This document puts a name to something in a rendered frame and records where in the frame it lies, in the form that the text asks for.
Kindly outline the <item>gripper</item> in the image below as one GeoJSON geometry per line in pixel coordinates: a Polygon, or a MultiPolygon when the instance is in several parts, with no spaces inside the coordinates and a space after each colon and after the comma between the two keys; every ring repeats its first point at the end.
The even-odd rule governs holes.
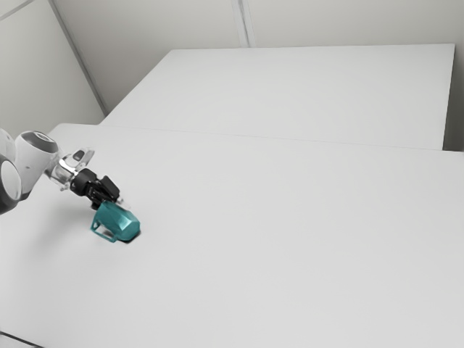
{"type": "Polygon", "coordinates": [[[78,196],[87,196],[91,201],[93,210],[99,209],[105,201],[115,203],[119,207],[127,207],[120,189],[108,176],[99,180],[97,174],[87,168],[79,171],[73,178],[70,190],[78,196]]]}

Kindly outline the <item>teal faceted mug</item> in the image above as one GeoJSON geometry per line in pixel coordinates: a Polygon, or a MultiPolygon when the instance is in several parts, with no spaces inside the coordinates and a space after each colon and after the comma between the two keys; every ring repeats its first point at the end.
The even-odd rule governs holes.
{"type": "Polygon", "coordinates": [[[111,243],[130,243],[141,234],[141,223],[131,211],[106,201],[95,212],[90,230],[111,243]]]}

